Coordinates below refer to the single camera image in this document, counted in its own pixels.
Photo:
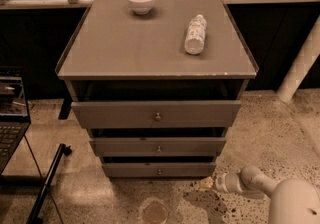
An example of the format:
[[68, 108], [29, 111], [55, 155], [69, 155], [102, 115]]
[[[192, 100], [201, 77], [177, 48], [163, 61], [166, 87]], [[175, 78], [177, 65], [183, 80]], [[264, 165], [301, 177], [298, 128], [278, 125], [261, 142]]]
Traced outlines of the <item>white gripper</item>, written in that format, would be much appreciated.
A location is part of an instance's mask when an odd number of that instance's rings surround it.
[[206, 177], [199, 182], [199, 186], [204, 189], [211, 189], [215, 185], [218, 192], [223, 193], [243, 193], [243, 185], [238, 173], [218, 174], [215, 181], [212, 177]]

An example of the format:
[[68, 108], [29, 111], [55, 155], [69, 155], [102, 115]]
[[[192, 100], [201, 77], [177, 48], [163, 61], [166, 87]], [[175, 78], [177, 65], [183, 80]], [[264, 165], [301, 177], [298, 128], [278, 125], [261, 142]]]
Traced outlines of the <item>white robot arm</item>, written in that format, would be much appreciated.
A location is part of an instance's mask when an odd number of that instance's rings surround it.
[[268, 224], [320, 224], [320, 189], [304, 180], [277, 181], [255, 166], [246, 166], [239, 173], [206, 177], [199, 186], [251, 199], [266, 195], [270, 199]]

